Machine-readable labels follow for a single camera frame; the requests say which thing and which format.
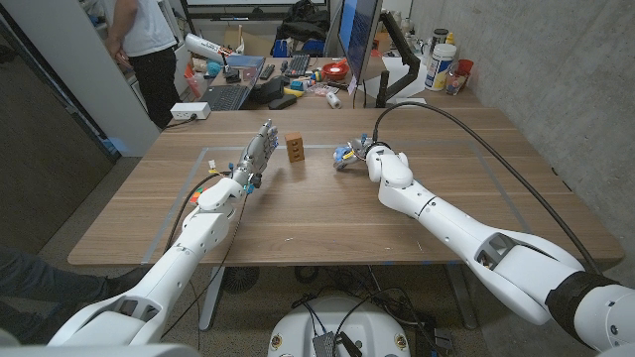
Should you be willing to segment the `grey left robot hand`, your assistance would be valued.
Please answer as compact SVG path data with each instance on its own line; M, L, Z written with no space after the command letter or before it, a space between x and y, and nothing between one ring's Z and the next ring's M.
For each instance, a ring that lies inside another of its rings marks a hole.
M268 119L242 151L231 178L242 185L253 184L255 188L259 188L262 173L277 147L278 129Z

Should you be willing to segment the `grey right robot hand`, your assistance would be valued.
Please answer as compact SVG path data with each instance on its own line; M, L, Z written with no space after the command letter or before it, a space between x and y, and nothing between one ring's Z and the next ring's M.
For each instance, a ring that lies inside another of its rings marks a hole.
M362 134L359 139L353 139L345 146L337 147L333 153L333 167L336 170L342 170L348 165L365 161L368 151L375 144L375 140L369 139L366 134Z

